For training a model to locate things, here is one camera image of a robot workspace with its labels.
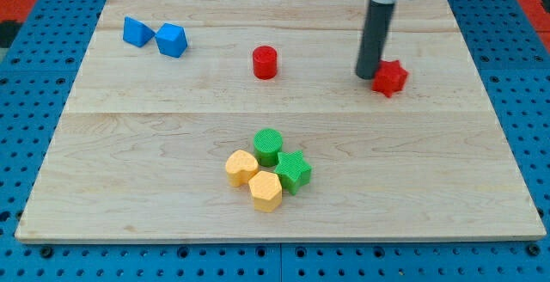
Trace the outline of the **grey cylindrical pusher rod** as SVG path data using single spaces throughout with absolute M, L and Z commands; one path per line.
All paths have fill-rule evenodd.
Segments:
M 394 6 L 369 1 L 355 69 L 356 75 L 364 80 L 373 79 L 379 69 Z

